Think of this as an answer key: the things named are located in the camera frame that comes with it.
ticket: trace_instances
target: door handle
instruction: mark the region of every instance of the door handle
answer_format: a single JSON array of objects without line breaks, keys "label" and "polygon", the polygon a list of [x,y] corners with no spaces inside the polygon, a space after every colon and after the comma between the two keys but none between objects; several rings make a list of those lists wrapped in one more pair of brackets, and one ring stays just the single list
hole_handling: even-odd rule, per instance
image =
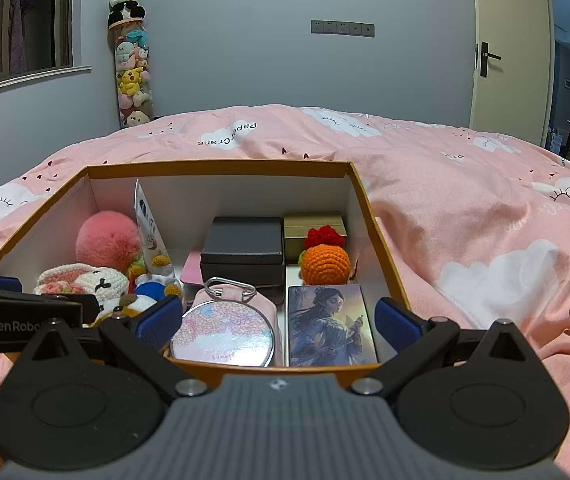
[{"label": "door handle", "polygon": [[487,66],[489,64],[489,58],[502,59],[501,56],[491,54],[489,52],[489,44],[486,41],[483,41],[481,43],[481,77],[487,77]]}]

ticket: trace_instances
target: black gift box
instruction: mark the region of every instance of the black gift box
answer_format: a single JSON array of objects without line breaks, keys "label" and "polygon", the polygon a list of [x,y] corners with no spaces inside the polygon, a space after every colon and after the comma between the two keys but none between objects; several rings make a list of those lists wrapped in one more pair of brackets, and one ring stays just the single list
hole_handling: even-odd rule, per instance
[{"label": "black gift box", "polygon": [[218,216],[201,251],[203,282],[227,278],[254,286],[285,281],[280,218]]}]

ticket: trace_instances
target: paper card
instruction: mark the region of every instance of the paper card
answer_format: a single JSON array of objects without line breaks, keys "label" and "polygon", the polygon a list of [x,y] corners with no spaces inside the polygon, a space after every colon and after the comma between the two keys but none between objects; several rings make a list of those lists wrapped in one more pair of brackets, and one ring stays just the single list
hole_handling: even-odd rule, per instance
[{"label": "paper card", "polygon": [[[171,264],[169,253],[163,243],[161,233],[156,228],[152,211],[138,180],[136,181],[136,192],[134,192],[134,211],[136,212],[136,223],[139,227],[139,238],[147,270],[152,274],[174,276],[174,267]],[[164,266],[155,266],[153,264],[155,256],[166,256],[167,261],[170,263]]]},{"label": "paper card", "polygon": [[291,286],[287,325],[289,366],[378,362],[359,285]]}]

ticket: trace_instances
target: crocheted toy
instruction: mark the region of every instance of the crocheted toy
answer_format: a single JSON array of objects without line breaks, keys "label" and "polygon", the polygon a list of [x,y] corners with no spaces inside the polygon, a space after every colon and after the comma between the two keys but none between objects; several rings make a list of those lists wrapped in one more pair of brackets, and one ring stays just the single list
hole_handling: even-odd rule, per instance
[{"label": "crocheted toy", "polygon": [[128,280],[118,270],[69,264],[46,270],[39,276],[35,294],[94,294],[99,306],[118,300],[127,292]]},{"label": "crocheted toy", "polygon": [[350,257],[341,237],[329,225],[310,229],[305,251],[299,257],[300,275],[306,285],[343,285],[350,277]]},{"label": "crocheted toy", "polygon": [[124,294],[120,298],[106,301],[103,310],[96,316],[92,326],[107,319],[113,312],[122,312],[127,317],[136,317],[144,310],[149,309],[156,300],[142,294]]},{"label": "crocheted toy", "polygon": [[76,237],[76,259],[95,267],[110,267],[128,276],[147,272],[134,221],[116,211],[88,218]]},{"label": "crocheted toy", "polygon": [[180,282],[174,277],[163,276],[162,274],[141,274],[135,280],[134,293],[149,296],[156,301],[162,300],[166,296],[178,296],[183,299],[183,290]]}]

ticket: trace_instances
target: red crocheted flower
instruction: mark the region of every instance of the red crocheted flower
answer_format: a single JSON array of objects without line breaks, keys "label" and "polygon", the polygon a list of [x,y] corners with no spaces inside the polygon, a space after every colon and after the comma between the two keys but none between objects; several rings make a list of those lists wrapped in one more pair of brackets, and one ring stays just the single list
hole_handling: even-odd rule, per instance
[{"label": "red crocheted flower", "polygon": [[305,248],[316,247],[317,245],[336,245],[342,247],[345,244],[345,240],[340,236],[333,227],[329,225],[324,225],[320,229],[310,229],[307,232],[307,238],[305,238]]}]

